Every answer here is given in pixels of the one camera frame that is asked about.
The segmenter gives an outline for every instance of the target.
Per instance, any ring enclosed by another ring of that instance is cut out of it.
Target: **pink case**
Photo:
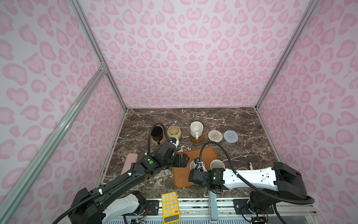
[[[136,163],[138,161],[138,154],[137,153],[128,153],[126,161],[124,162],[124,166],[121,172],[121,175],[131,168],[132,163]]]

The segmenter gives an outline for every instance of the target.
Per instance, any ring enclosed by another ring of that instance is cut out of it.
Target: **woven coaster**
[[[239,140],[239,136],[236,132],[228,130],[224,133],[224,139],[229,143],[235,143]]]
[[[223,135],[218,130],[211,130],[208,133],[208,138],[213,142],[221,142]]]
[[[154,141],[153,138],[151,138],[151,140],[152,140],[153,145],[155,145],[155,146],[158,145],[158,143],[156,141]],[[165,137],[165,135],[163,135],[163,139],[161,140],[160,144],[162,145],[165,141],[166,141],[166,137]]]

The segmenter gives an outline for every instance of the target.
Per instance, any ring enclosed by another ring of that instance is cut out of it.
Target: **black mug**
[[[159,126],[156,126],[151,134],[154,141],[157,142],[158,145],[160,145],[160,141],[163,140],[163,129]]]

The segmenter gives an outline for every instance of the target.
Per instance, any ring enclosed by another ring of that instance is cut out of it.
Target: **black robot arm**
[[[90,192],[81,189],[68,213],[72,224],[98,224],[105,217],[103,211],[122,194],[132,187],[157,175],[161,170],[171,167],[186,167],[189,157],[176,153],[175,142],[164,142],[160,149],[132,163],[131,169],[113,181],[95,188]]]

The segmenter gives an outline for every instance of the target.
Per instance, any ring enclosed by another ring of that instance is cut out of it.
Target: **pink leopard print wall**
[[[98,68],[66,0],[0,2],[0,203]]]
[[[80,0],[128,107],[253,106],[309,0]]]
[[[322,2],[260,109],[322,224],[358,222],[357,11],[356,1]]]
[[[104,77],[9,224],[52,223],[75,194],[95,186],[123,111]],[[70,223],[65,217],[60,223]]]

